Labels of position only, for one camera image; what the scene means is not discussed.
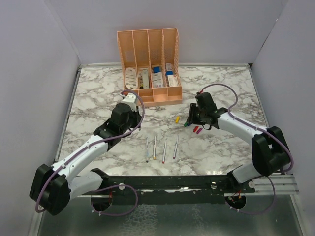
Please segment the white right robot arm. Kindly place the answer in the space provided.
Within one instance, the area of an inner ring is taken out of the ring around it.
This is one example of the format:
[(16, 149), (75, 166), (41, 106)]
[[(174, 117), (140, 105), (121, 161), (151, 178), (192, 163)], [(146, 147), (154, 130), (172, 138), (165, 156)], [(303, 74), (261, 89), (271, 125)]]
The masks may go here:
[(227, 131), (248, 143), (252, 148), (252, 161), (230, 172), (226, 180), (231, 192), (238, 192), (244, 182), (260, 176), (269, 176), (291, 163), (284, 135), (276, 126), (257, 126), (235, 117), (227, 108), (217, 108), (208, 92), (197, 93), (196, 103), (189, 107), (188, 124), (208, 125)]

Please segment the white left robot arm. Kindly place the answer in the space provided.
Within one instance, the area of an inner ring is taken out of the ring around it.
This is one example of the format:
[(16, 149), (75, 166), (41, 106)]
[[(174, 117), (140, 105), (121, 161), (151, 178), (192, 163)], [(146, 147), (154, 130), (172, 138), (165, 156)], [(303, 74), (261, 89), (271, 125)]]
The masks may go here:
[(59, 214), (70, 201), (74, 191), (70, 184), (93, 160), (105, 154), (122, 138), (141, 126), (144, 106), (137, 102), (120, 102), (111, 117), (99, 126), (90, 138), (74, 153), (51, 166), (42, 164), (35, 172), (30, 198), (35, 201), (35, 211)]

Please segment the blue white pen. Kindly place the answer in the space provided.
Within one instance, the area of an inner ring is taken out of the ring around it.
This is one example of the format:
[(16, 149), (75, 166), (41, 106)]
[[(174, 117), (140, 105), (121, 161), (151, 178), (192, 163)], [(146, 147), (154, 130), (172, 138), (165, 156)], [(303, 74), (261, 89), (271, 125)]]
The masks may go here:
[(145, 155), (146, 155), (146, 163), (148, 163), (149, 162), (149, 142), (148, 142), (148, 138), (146, 138), (146, 146), (145, 146), (145, 151), (146, 151), (146, 153), (145, 153)]

